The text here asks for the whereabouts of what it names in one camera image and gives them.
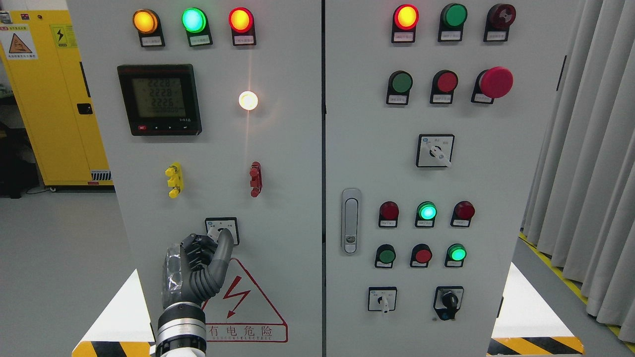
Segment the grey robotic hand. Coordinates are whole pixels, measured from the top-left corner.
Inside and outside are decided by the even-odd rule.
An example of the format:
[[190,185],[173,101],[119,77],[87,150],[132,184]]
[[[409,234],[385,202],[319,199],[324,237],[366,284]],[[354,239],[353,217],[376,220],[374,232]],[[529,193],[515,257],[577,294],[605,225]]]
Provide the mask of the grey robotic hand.
[[191,302],[201,305],[213,298],[225,281],[234,248],[229,229],[215,237],[190,234],[170,246],[163,266],[162,305]]

